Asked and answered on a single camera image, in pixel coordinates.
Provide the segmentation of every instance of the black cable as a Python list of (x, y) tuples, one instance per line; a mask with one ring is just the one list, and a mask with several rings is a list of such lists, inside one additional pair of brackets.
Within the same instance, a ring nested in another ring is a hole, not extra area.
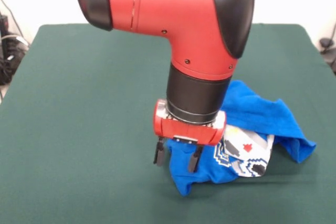
[(23, 33), (22, 33), (22, 31), (21, 31), (19, 25), (18, 25), (17, 22), (16, 22), (16, 19), (15, 19), (13, 13), (12, 13), (12, 10), (8, 8), (8, 6), (6, 5), (6, 3), (5, 3), (3, 0), (0, 0), (0, 1), (4, 4), (4, 6), (5, 6), (5, 7), (7, 8), (7, 10), (10, 12), (10, 14), (11, 14), (11, 16), (12, 16), (12, 18), (13, 18), (13, 21), (14, 21), (14, 23), (15, 23), (17, 29), (18, 29), (19, 32), (20, 32), (21, 37), (23, 37)]
[(31, 46), (31, 44), (28, 41), (26, 41), (24, 37), (13, 33), (8, 33), (7, 35), (1, 37), (1, 42), (13, 39), (19, 41), (20, 43), (24, 44), (27, 47)]
[(6, 85), (12, 81), (13, 70), (3, 57), (0, 57), (0, 85)]
[(328, 43), (328, 45), (327, 45), (327, 47), (325, 47), (325, 49), (323, 50), (323, 52), (322, 53), (325, 53), (328, 49), (329, 49), (329, 47), (331, 47), (331, 44), (332, 44), (332, 39), (334, 38), (334, 36), (335, 36), (335, 31), (336, 31), (336, 23), (335, 23), (335, 25), (334, 25), (334, 29), (333, 29), (333, 31), (332, 31), (332, 34), (331, 34), (331, 37), (330, 37), (330, 40), (329, 40), (329, 43)]

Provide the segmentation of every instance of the green table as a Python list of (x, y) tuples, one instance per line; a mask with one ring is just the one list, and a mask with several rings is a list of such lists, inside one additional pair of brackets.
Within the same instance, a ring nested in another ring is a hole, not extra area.
[(152, 114), (170, 62), (162, 38), (43, 26), (0, 106), (0, 223), (334, 223), (336, 79), (296, 25), (253, 25), (235, 79), (283, 99), (318, 143), (302, 164), (181, 197), (152, 164)]

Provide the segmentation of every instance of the green tablecloth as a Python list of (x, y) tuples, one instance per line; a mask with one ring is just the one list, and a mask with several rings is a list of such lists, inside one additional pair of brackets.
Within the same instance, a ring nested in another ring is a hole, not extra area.
[(299, 165), (275, 148), (264, 177), (186, 198), (152, 163), (170, 53), (90, 25), (39, 30), (0, 106), (1, 224), (335, 222), (336, 79), (305, 30), (253, 25), (234, 77), (283, 99), (314, 154)]

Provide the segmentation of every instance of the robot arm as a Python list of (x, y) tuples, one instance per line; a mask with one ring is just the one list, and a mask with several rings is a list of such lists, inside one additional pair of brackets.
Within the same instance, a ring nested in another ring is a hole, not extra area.
[(166, 100), (159, 100), (154, 112), (159, 143), (166, 137), (216, 145), (226, 123), (219, 110), (245, 48), (254, 0), (78, 2), (88, 22), (98, 28), (169, 40), (172, 60)]

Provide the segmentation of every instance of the blue cloth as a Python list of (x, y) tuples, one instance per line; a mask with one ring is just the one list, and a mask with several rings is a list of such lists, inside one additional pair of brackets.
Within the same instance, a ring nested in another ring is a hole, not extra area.
[[(227, 124), (254, 131), (264, 139), (267, 135), (274, 135), (274, 144), (283, 146), (297, 163), (307, 159), (316, 147), (316, 143), (306, 139), (283, 101), (265, 100), (242, 81), (230, 83), (222, 110), (226, 112)], [(189, 173), (188, 163), (196, 146), (173, 140), (168, 140), (165, 145), (171, 153), (170, 172), (182, 196), (190, 193), (193, 183), (221, 184), (239, 177), (232, 166), (226, 165), (234, 162), (234, 157), (223, 157), (219, 162), (215, 159), (214, 152), (218, 148), (204, 147), (197, 171)]]

